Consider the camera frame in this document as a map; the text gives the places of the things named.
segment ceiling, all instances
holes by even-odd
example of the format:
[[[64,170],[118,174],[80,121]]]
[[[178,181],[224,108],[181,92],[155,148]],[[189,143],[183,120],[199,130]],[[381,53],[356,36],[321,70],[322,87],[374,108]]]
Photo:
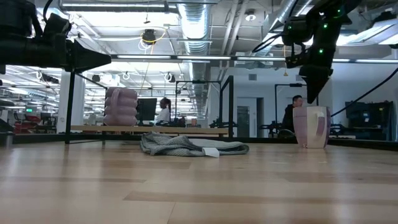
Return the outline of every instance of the ceiling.
[[[46,1],[36,1],[38,9],[39,20],[42,21],[42,10]],[[106,3],[106,4],[117,4],[117,3],[140,3],[140,4],[163,4],[159,1],[102,1],[102,0],[69,0],[63,1],[63,3]],[[176,1],[168,1],[170,6],[173,6]],[[317,1],[312,1],[308,7],[315,4]],[[396,1],[385,1],[385,0],[368,0],[363,3],[361,7],[366,7],[366,11],[377,10],[380,7],[389,5]],[[242,10],[242,1],[239,2],[235,15],[230,17],[231,6],[234,0],[222,0],[217,1],[217,4],[212,4],[210,9],[209,18],[209,33],[206,39],[210,43],[208,53],[211,55],[220,55],[221,49],[223,48],[224,35],[227,32],[227,25],[230,19],[234,19],[234,25],[232,29],[236,27],[237,20],[239,19],[240,11]],[[265,1],[247,1],[245,6],[248,9],[254,10],[256,19],[253,21],[247,21],[243,19],[237,32],[237,38],[233,43],[231,54],[236,52],[250,52],[265,36],[263,31],[264,21],[267,15],[273,15],[278,12],[281,6],[281,1],[278,0],[265,0]],[[61,11],[58,8],[58,1],[54,1],[49,9],[49,13],[57,13],[61,16],[68,18],[74,23],[73,29],[69,34],[69,38],[74,41],[79,41],[87,49],[95,50],[105,54],[156,54],[156,55],[182,55],[186,54],[185,47],[185,35],[182,29],[182,22],[180,15],[176,13],[163,13],[153,12],[154,10],[148,7],[148,10],[143,12],[133,12],[133,10],[125,10],[125,12],[116,11]],[[363,30],[365,25],[369,24],[369,19],[372,19],[374,14],[366,14],[367,17],[356,14],[350,16],[354,17],[355,25],[358,28],[358,32]],[[158,41],[154,46],[148,46],[142,44],[141,35],[146,29],[154,29],[155,36]],[[229,37],[229,43],[233,39],[232,35]],[[389,47],[381,45],[367,46],[366,53],[364,54],[363,48],[357,47],[358,50],[353,50],[350,47],[340,47],[336,53],[336,57],[340,58],[383,58],[391,53]],[[273,56],[283,57],[285,51],[289,51],[289,48],[278,49],[273,48],[270,53]],[[126,86],[129,88],[136,89],[142,97],[163,97],[167,96],[172,101],[175,101],[175,83],[170,83],[168,74],[174,75],[178,81],[190,81],[192,80],[192,71],[190,70],[191,62],[179,62],[179,63],[147,63],[147,62],[113,62],[109,65],[94,68],[84,73],[86,77],[92,78],[93,75],[99,75],[101,77],[113,75],[111,79],[117,80],[117,86]],[[283,67],[284,64],[276,63],[274,66]],[[212,80],[217,79],[218,67],[208,69],[207,73],[211,73]],[[61,70],[57,68],[37,68],[37,67],[18,67],[18,66],[7,66],[7,74],[2,76],[4,83],[17,86],[34,86],[35,88],[20,88],[23,91],[15,91],[8,88],[2,88],[2,99],[5,98],[18,98],[21,97],[22,101],[20,104],[25,104],[25,100],[28,96],[39,97],[47,99],[46,102],[57,105],[59,99],[59,84],[46,83],[39,79],[40,74],[44,73],[51,77],[56,78],[61,82]],[[255,72],[256,74],[262,74],[264,72],[273,71],[272,75],[277,73],[284,73],[283,69],[279,69],[275,72],[274,69],[260,69],[257,68],[255,71],[249,71],[245,68],[230,68],[227,72],[229,74],[238,74],[237,79],[240,77],[246,79],[247,73]],[[295,80],[297,72],[288,72],[288,79]],[[283,82],[287,80],[287,77],[279,75],[280,80],[274,80],[275,82]],[[266,82],[267,78],[263,78],[261,75],[257,76],[257,82]],[[103,82],[102,79],[100,84],[110,86],[110,82]],[[205,104],[198,103],[198,91],[201,91],[202,96],[206,95],[206,85],[185,85],[181,95],[178,96],[178,108],[177,113],[189,115],[189,116],[201,116],[198,114],[201,108],[205,107]],[[97,111],[101,113],[101,106],[104,100],[104,90],[98,88],[92,83],[86,83],[86,112]],[[51,111],[56,111],[57,106],[54,106]]]

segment desk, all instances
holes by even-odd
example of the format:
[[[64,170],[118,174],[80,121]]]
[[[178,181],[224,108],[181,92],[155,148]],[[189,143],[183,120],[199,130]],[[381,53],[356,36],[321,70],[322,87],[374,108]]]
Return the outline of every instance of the desk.
[[[221,134],[228,135],[227,128],[173,128],[173,127],[139,127],[139,126],[86,126],[72,125],[71,130],[75,131],[127,131],[148,133],[151,131],[167,134]]]

